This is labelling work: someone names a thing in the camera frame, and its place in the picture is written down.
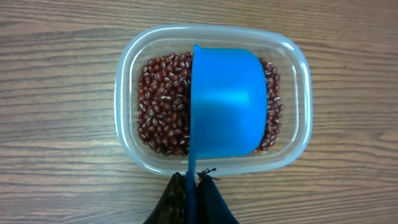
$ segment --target wooden surface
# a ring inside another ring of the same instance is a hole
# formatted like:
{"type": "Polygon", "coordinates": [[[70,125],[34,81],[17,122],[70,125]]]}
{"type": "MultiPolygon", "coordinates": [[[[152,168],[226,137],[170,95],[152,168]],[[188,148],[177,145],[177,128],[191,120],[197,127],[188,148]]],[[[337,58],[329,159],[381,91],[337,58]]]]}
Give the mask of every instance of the wooden surface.
{"type": "Polygon", "coordinates": [[[0,0],[0,223],[142,223],[168,177],[125,155],[113,117],[124,46],[158,24],[280,32],[312,69],[293,164],[222,178],[241,223],[397,223],[398,2],[0,0]]]}

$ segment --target wooden table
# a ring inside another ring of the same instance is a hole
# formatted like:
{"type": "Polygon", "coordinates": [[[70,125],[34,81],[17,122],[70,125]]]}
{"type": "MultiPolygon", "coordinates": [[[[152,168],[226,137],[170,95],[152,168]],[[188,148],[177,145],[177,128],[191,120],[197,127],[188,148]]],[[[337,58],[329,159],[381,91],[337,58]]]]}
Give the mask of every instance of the wooden table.
{"type": "Polygon", "coordinates": [[[241,223],[397,223],[394,0],[0,0],[0,223],[147,218],[169,177],[120,146],[116,65],[139,32],[175,23],[280,32],[311,66],[302,156],[217,183],[241,223]]]}

